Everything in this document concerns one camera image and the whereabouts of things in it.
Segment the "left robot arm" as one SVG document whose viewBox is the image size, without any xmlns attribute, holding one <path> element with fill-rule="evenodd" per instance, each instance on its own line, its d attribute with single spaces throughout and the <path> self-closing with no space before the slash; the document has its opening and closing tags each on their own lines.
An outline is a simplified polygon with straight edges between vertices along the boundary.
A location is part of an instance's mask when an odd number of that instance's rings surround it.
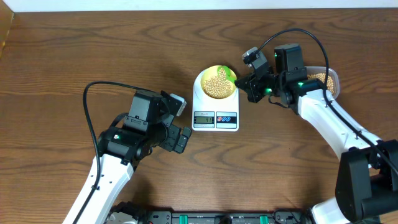
<svg viewBox="0 0 398 224">
<path fill-rule="evenodd" d="M 159 146 L 181 154 L 192 135 L 190 128 L 162 123 L 146 132 L 111 126 L 96 143 L 86 182 L 64 223 L 105 223 L 121 190 L 130 181 L 138 163 Z"/>
</svg>

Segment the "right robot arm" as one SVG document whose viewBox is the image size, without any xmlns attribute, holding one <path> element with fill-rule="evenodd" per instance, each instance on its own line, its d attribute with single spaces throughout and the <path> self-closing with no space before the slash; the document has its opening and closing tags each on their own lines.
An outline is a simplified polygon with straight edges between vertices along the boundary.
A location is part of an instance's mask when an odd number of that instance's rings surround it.
<svg viewBox="0 0 398 224">
<path fill-rule="evenodd" d="M 340 164 L 335 196 L 314 205 L 313 223 L 355 223 L 397 210 L 397 141 L 383 141 L 359 125 L 319 79 L 309 79 L 298 44 L 274 49 L 276 67 L 256 47 L 243 54 L 253 71 L 235 81 L 248 100 L 278 96 L 280 106 L 308 121 Z"/>
</svg>

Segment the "green plastic measuring scoop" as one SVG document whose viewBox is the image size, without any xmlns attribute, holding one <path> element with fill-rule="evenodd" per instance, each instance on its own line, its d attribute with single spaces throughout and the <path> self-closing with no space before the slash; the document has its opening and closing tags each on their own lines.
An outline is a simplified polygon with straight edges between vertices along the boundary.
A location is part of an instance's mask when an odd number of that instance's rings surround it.
<svg viewBox="0 0 398 224">
<path fill-rule="evenodd" d="M 225 80 L 228 80 L 232 84 L 234 84 L 234 82 L 236 80 L 235 77 L 232 76 L 231 69 L 225 65 L 222 65 L 217 68 L 217 74 L 219 77 L 221 77 Z"/>
</svg>

